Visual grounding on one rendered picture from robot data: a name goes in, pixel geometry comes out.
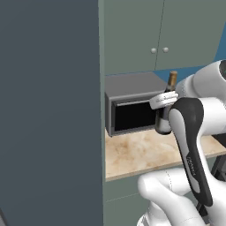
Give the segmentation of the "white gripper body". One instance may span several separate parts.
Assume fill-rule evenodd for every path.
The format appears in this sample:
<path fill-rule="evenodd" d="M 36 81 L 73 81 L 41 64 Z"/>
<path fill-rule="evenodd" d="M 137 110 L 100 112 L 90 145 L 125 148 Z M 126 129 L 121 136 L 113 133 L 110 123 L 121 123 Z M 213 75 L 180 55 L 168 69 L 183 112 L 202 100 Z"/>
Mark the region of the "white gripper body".
<path fill-rule="evenodd" d="M 173 104 L 178 98 L 178 94 L 175 91 L 158 94 L 150 99 L 151 109 L 161 109 Z"/>

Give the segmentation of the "dark wine bottle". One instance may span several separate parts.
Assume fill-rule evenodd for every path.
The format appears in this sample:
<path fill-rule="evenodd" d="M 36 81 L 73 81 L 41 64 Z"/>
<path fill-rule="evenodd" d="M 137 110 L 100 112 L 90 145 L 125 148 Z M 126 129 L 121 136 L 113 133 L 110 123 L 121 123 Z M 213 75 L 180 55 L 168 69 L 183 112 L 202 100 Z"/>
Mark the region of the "dark wine bottle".
<path fill-rule="evenodd" d="M 177 83 L 177 71 L 171 71 L 169 73 L 168 85 L 166 86 L 165 92 L 168 93 L 170 91 L 174 91 L 176 83 Z M 168 119 L 170 108 L 171 105 L 168 105 L 156 111 L 154 128 L 161 135 L 168 135 L 171 133 L 170 123 Z"/>

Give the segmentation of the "grey microwave oven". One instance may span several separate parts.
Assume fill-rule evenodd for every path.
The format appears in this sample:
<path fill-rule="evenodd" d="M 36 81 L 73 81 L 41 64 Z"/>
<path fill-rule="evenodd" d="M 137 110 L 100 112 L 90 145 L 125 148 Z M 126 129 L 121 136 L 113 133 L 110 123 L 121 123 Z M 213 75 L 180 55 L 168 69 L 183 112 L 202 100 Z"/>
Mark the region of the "grey microwave oven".
<path fill-rule="evenodd" d="M 105 128 L 111 135 L 112 102 L 149 101 L 161 94 L 167 83 L 153 72 L 138 72 L 105 77 Z"/>

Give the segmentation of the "black microwave door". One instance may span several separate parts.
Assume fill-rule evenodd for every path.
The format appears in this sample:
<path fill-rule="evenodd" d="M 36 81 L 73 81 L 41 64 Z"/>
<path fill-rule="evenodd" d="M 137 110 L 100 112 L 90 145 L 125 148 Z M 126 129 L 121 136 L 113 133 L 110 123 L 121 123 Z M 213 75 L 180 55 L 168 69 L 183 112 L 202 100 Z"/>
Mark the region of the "black microwave door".
<path fill-rule="evenodd" d="M 155 125 L 154 109 L 149 101 L 112 102 L 111 105 L 111 135 L 140 132 L 153 129 Z"/>

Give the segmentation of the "green drawer front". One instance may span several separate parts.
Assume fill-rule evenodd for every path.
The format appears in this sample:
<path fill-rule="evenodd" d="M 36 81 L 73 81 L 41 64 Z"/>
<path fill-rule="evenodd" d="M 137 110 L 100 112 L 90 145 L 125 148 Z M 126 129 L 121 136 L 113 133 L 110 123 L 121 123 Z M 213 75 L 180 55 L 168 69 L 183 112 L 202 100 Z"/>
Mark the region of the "green drawer front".
<path fill-rule="evenodd" d="M 137 195 L 139 193 L 138 179 L 139 175 L 106 182 L 104 185 L 105 200 L 110 202 Z"/>

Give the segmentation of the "tall dark grey fridge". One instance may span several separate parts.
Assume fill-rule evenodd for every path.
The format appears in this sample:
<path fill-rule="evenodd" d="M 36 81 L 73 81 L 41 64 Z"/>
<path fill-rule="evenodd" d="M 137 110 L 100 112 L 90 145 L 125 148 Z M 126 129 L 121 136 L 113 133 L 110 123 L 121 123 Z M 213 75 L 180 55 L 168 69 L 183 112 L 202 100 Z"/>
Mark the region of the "tall dark grey fridge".
<path fill-rule="evenodd" d="M 0 0 L 0 208 L 103 226 L 98 0 Z"/>

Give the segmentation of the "green base cupboard door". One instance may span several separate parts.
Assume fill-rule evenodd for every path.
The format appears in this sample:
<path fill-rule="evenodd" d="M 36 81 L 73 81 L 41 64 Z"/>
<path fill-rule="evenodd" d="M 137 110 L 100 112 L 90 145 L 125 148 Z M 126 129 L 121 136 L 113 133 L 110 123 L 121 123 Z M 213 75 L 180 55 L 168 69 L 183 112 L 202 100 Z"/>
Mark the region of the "green base cupboard door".
<path fill-rule="evenodd" d="M 147 207 L 148 201 L 138 194 L 108 200 L 104 207 L 104 226 L 136 226 Z"/>

